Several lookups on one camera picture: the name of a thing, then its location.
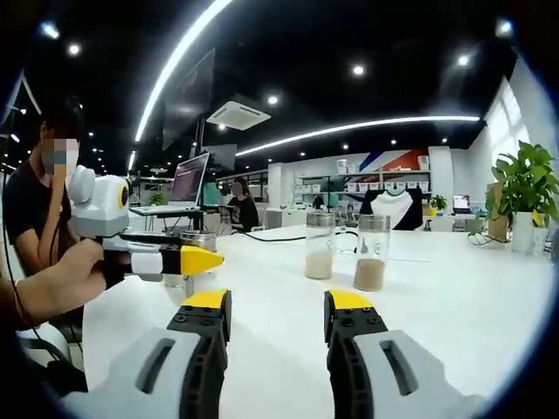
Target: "silver lid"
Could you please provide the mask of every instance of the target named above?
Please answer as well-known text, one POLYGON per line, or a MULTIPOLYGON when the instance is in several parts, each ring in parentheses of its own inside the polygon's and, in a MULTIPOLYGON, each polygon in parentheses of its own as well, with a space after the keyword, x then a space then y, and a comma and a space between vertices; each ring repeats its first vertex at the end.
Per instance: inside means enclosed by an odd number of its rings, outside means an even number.
POLYGON ((333 212, 309 212, 307 225, 310 227, 335 227, 335 214, 333 212))
POLYGON ((359 216, 359 230, 390 231, 390 216, 361 214, 359 216))

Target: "person's hand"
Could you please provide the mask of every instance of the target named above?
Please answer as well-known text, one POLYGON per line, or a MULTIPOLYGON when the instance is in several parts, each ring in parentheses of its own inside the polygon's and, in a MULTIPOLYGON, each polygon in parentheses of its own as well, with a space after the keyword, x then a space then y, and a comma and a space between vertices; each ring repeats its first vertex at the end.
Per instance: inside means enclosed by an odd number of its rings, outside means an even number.
POLYGON ((65 164, 55 164, 54 165, 54 175, 51 176, 51 188, 64 188, 66 180, 66 165, 65 164))
POLYGON ((72 310, 105 290, 103 274, 94 269, 100 260, 103 260, 103 248, 93 240, 83 240, 66 251, 54 266, 58 279, 52 293, 57 305, 64 307, 65 311, 72 310))

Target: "black t-shirt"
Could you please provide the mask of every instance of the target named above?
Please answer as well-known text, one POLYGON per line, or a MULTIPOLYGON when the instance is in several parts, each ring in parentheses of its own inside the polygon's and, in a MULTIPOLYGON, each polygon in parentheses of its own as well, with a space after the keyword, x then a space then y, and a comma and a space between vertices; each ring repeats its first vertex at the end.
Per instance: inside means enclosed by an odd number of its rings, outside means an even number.
MULTIPOLYGON (((11 244, 15 244, 16 239, 30 229, 35 230, 37 237, 41 238, 51 197, 52 189, 35 176, 29 161, 16 169, 2 195, 3 217, 11 244)), ((74 244, 67 228, 71 216, 70 200, 65 189, 60 210, 59 258, 74 244)), ((31 274, 26 268, 24 270, 26 275, 31 274)))
POLYGON ((229 205, 235 207, 231 210, 231 222, 242 224, 244 232, 250 232, 252 227, 259 225, 259 212, 252 198, 240 201, 236 196, 229 201, 229 205))

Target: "white pot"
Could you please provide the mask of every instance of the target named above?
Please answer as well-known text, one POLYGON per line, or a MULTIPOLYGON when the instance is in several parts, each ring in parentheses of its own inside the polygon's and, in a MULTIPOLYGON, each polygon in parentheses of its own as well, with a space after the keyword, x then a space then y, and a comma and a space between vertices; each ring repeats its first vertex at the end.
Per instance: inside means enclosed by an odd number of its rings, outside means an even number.
POLYGON ((534 227, 534 248, 532 254, 534 256, 542 256, 545 247, 545 240, 548 238, 549 230, 546 227, 534 227))
POLYGON ((513 220, 513 251, 531 255, 534 248, 534 223, 531 212, 517 212, 513 220))

